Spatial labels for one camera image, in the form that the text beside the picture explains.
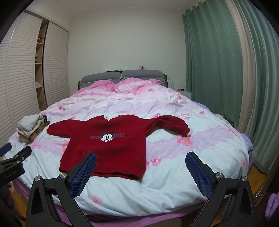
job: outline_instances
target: sweatshirt cuff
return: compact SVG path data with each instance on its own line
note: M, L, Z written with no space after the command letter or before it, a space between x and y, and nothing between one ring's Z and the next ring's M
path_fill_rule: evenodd
M189 129L188 125L183 124L182 129L180 130L179 134L181 134L183 136L188 136L189 132L190 132L190 129Z

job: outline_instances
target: brown folded garment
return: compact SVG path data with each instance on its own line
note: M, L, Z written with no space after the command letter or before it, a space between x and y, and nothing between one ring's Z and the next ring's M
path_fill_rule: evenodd
M19 140L22 142L26 142L26 143L32 143L34 141L34 139L40 134L40 132L49 125L49 121L46 121L44 123L42 123L39 128L37 128L35 130L35 132L33 132L29 137L26 137L20 133L19 134Z

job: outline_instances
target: white louvered door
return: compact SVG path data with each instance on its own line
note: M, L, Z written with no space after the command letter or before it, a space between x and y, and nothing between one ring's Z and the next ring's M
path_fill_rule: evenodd
M14 127L24 116L40 112L35 88L35 50L42 19L23 13L7 55L7 90Z
M0 147L8 141L8 138L14 132L6 98L5 69L8 47L16 22L17 20L9 28L7 34L5 35L3 41L0 44Z
M69 33L49 22L44 47L44 88L47 105L69 97L67 48Z

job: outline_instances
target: wooden floor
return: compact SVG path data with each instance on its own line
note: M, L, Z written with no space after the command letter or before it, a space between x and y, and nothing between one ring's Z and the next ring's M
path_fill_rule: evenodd
M258 189L261 187L261 185L262 185L262 183L264 182L265 179L266 179L266 175L260 173L257 170L257 168L255 166L253 166L251 172L248 175L248 180L250 182L253 194L255 194L258 191ZM16 203L18 205L18 208L21 212L21 215L23 217L25 217L26 216L26 208L27 208L27 200L24 197L19 196L16 192L14 192L14 196L15 196L15 200L16 200ZM222 205L224 207L224 209L221 208L220 210L225 210L225 205L226 204L224 203ZM219 212L217 214L217 216L214 219L211 226L219 223L219 221L221 220L222 214L223 214L222 212Z

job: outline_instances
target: red sweatshirt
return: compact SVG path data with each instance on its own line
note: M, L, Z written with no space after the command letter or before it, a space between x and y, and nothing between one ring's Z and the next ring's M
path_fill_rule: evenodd
M122 115L107 120L97 116L88 121L63 120L47 129L50 135L71 138L60 160L59 170L69 172L88 152L97 156L92 176L141 179L146 169L146 137L155 127L187 136L189 128L175 116L142 119Z

